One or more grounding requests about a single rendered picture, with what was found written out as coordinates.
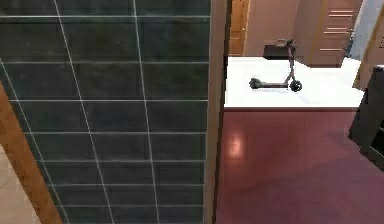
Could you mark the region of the brown wooden door frame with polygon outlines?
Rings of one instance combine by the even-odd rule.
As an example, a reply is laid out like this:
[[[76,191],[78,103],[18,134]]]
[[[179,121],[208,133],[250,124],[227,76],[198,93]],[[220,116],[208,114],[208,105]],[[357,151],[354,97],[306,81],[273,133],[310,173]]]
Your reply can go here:
[[[41,224],[63,224],[43,176],[0,83],[0,144]]]

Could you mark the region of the orange wooden room door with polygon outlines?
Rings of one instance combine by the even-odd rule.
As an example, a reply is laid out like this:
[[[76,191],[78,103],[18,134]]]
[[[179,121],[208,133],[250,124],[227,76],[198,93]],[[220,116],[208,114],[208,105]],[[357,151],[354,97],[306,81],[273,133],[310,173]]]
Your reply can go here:
[[[242,56],[248,17],[249,0],[232,0],[229,55]]]

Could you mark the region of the black low box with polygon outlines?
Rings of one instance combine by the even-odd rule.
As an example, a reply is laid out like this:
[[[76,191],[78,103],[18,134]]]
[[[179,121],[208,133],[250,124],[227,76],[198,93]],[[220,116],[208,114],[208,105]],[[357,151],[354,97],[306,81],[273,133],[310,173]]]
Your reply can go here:
[[[290,55],[286,46],[265,45],[263,57],[267,60],[288,60]]]

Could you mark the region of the dark grey kick scooter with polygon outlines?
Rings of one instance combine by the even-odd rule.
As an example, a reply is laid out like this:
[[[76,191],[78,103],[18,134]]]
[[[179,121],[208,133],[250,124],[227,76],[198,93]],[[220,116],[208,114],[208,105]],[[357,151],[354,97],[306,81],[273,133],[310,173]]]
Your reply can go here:
[[[257,78],[252,78],[249,81],[251,89],[262,88],[288,88],[293,92],[299,92],[302,89],[302,83],[295,77],[295,52],[297,49],[296,42],[293,39],[278,39],[272,48],[285,49],[287,51],[287,58],[289,61],[290,72],[282,83],[268,83],[262,82]]]

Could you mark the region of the brown panelled room door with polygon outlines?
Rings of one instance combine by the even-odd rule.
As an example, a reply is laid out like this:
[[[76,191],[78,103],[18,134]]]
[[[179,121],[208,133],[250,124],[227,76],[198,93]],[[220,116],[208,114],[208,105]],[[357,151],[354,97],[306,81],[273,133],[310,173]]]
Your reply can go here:
[[[363,0],[321,0],[309,66],[339,68]]]

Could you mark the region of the black shelf unit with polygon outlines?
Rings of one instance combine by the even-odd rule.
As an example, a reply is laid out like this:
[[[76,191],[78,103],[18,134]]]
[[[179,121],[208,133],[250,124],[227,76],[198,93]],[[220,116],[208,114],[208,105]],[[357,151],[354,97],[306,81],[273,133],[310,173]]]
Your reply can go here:
[[[384,172],[384,66],[375,66],[349,129],[360,153]]]

